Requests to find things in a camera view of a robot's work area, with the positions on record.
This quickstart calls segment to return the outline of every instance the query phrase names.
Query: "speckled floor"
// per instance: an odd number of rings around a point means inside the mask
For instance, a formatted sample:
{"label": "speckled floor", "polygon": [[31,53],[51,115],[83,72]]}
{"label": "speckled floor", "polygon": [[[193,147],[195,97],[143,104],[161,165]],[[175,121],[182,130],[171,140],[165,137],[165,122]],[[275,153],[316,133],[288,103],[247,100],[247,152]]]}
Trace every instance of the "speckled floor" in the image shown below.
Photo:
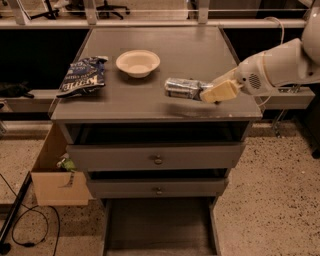
{"label": "speckled floor", "polygon": [[[0,140],[0,171],[14,190],[40,151],[50,124],[8,125]],[[222,256],[320,255],[320,160],[311,156],[308,137],[299,124],[281,125],[276,138],[269,124],[256,124],[247,147],[230,173],[230,183],[214,209]],[[0,180],[0,203],[13,199]],[[24,203],[36,204],[32,185]],[[9,256],[53,255],[57,220],[50,208],[41,207],[49,219],[46,241],[33,248],[13,243]],[[57,207],[61,218],[57,256],[99,255],[103,210],[92,200],[86,207]],[[41,216],[30,213],[17,226],[20,242],[37,241],[45,232]],[[110,255],[200,255],[192,250],[126,250]]]}

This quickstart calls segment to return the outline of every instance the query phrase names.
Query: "tabletop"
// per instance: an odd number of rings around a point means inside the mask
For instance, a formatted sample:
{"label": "tabletop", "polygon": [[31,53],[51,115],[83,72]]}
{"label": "tabletop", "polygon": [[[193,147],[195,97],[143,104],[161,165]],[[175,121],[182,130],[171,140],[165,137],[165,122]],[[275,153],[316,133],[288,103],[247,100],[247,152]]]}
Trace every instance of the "tabletop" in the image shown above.
{"label": "tabletop", "polygon": [[[160,66],[145,78],[131,78],[116,67],[129,50],[149,50]],[[261,111],[254,98],[240,92],[236,99],[207,104],[165,96],[168,78],[212,81],[236,67],[222,32],[214,26],[117,27],[93,29],[79,59],[108,56],[106,86],[91,95],[60,99],[51,119],[57,123],[176,122],[256,120]]]}

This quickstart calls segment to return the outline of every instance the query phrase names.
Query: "drawer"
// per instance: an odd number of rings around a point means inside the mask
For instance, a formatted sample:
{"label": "drawer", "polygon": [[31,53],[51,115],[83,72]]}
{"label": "drawer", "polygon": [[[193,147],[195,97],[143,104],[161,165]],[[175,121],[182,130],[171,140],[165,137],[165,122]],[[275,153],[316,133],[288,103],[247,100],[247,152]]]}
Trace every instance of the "drawer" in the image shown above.
{"label": "drawer", "polygon": [[205,197],[222,194],[227,179],[89,180],[94,198]]}
{"label": "drawer", "polygon": [[84,170],[233,168],[244,143],[163,147],[69,145],[67,152]]}

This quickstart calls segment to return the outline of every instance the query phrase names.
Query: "closed drawer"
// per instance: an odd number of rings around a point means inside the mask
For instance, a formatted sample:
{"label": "closed drawer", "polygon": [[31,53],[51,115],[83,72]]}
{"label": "closed drawer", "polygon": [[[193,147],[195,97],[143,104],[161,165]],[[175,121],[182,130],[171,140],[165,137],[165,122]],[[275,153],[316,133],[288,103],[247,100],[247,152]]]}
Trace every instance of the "closed drawer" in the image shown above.
{"label": "closed drawer", "polygon": [[89,180],[94,198],[203,197],[222,194],[227,179]]}

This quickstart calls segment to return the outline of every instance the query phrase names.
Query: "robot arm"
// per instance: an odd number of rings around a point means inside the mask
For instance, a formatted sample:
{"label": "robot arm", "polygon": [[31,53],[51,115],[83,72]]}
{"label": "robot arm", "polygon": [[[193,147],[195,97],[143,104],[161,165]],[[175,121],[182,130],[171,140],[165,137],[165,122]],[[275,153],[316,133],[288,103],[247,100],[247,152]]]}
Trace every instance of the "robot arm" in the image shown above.
{"label": "robot arm", "polygon": [[211,87],[200,93],[200,98],[212,103],[235,98],[240,88],[259,95],[283,85],[319,82],[320,7],[314,7],[302,40],[296,38],[248,57],[237,68],[215,79]]}

